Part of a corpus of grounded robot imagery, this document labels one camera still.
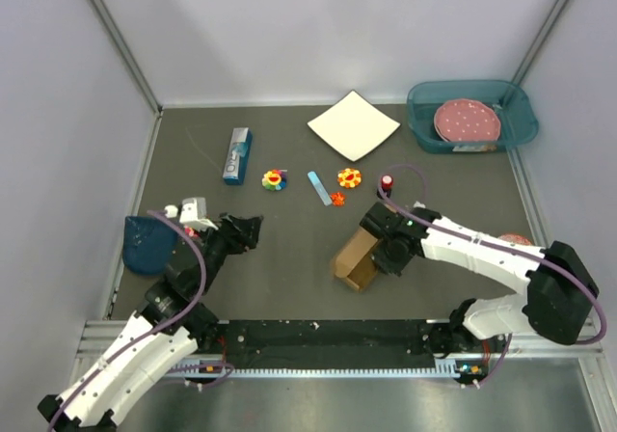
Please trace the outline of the brown cardboard box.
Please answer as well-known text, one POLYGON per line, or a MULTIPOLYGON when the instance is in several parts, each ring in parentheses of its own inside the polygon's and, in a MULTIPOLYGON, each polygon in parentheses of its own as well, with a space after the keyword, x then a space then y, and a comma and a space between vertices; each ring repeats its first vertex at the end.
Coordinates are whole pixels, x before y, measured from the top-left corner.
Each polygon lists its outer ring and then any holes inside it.
POLYGON ((334 277, 356 292, 364 291, 378 274, 372 254, 379 242, 380 240, 366 229, 358 227, 333 258, 334 277))

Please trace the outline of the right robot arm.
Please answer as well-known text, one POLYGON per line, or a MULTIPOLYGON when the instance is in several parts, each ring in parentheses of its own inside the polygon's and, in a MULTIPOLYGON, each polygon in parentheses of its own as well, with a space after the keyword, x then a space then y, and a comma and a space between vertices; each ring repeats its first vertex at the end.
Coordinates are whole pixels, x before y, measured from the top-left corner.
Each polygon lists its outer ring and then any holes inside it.
POLYGON ((483 340, 527 331, 560 345, 583 342, 579 335, 599 289, 572 246, 500 240, 421 205, 401 212, 376 202, 360 225, 377 240, 372 261, 383 273, 401 275, 412 258, 423 257, 510 289, 504 297, 468 299, 450 315, 449 335, 457 348, 470 351, 483 340))

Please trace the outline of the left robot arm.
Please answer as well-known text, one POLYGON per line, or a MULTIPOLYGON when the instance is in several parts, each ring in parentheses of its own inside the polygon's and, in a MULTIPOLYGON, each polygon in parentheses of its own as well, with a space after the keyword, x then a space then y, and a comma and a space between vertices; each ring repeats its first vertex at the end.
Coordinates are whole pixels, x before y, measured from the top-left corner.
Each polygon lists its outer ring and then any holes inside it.
POLYGON ((201 297, 225 259, 256 247, 262 217, 223 215, 198 241, 160 211, 152 217, 176 232, 197 259, 197 272, 164 277, 145 295, 120 334, 72 386, 47 395, 38 410, 50 431, 114 431, 137 402, 187 356, 218 342, 216 316, 201 297))

